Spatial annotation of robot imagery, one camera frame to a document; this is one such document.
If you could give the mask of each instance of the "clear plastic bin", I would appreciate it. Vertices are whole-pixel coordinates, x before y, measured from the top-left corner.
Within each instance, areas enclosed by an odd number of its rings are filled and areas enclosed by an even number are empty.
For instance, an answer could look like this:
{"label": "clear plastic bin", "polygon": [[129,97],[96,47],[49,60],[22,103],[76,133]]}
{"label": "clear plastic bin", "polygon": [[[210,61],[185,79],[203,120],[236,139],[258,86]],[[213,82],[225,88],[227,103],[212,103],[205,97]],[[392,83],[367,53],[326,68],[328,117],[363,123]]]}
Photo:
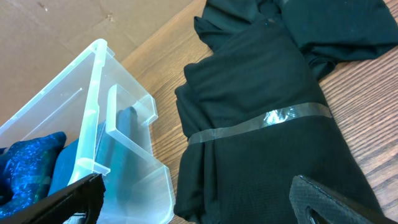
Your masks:
{"label": "clear plastic bin", "polygon": [[[105,40],[93,42],[1,126],[0,143],[10,146],[63,131],[66,146],[79,139],[69,184],[93,172],[103,174],[99,223],[168,223],[175,198],[169,168],[152,155],[155,101],[113,55]],[[118,113],[126,108],[135,117],[130,133],[118,128],[123,122]],[[97,130],[101,124],[104,133]],[[98,152],[101,138],[113,139],[113,147]],[[105,153],[101,162],[98,153]]]}

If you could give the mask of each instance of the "black cloth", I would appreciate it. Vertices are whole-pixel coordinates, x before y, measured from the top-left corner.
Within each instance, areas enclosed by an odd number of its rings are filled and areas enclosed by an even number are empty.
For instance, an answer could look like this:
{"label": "black cloth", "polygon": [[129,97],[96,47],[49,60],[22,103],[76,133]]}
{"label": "black cloth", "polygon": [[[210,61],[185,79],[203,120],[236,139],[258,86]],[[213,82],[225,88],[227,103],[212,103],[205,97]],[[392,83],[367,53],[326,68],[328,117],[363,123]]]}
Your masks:
{"label": "black cloth", "polygon": [[[188,138],[287,106],[327,106],[282,24],[263,20],[237,34],[223,33],[229,38],[211,57],[187,65],[187,83],[175,91]],[[198,223],[296,223],[289,202],[295,175],[382,213],[334,119],[324,116],[189,145],[180,163],[174,212]]]}
{"label": "black cloth", "polygon": [[383,0],[207,0],[195,30],[216,51],[263,19],[286,28],[317,80],[339,62],[378,58],[398,45],[396,21]]}

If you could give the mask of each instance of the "cardboard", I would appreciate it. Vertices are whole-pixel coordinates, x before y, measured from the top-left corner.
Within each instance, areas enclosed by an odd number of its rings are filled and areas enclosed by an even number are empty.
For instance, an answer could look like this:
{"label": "cardboard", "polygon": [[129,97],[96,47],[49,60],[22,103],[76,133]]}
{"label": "cardboard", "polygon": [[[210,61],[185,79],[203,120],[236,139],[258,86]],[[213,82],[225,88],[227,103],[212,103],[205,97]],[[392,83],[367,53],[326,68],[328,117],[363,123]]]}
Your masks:
{"label": "cardboard", "polygon": [[4,0],[0,2],[0,124],[92,41],[120,62],[192,0]]}

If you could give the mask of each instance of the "blue sparkly fabric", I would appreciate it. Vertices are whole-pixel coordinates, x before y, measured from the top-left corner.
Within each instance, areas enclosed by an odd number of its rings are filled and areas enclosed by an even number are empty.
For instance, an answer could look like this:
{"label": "blue sparkly fabric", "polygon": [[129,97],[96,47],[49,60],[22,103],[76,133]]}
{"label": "blue sparkly fabric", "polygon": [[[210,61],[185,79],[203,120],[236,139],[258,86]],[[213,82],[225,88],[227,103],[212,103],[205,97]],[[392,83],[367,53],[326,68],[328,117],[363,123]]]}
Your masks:
{"label": "blue sparkly fabric", "polygon": [[0,218],[8,217],[47,196],[55,161],[67,137],[58,132],[43,138],[14,143],[0,156],[2,179],[13,196],[0,206]]}

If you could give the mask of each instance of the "wooden table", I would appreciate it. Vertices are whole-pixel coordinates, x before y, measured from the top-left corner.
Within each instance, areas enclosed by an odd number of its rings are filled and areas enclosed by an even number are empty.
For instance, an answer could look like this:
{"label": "wooden table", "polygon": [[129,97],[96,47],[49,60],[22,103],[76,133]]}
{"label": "wooden table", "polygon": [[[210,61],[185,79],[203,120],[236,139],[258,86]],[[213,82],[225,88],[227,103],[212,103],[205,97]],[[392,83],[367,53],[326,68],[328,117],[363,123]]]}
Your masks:
{"label": "wooden table", "polygon": [[[386,3],[398,18],[398,1]],[[194,0],[123,61],[156,100],[154,155],[170,168],[175,192],[187,139],[174,89],[185,83],[186,64],[211,55],[193,30],[193,17],[204,5],[205,0]],[[398,48],[377,60],[340,64],[320,85],[385,215],[398,221]],[[175,217],[172,223],[186,222]]]}

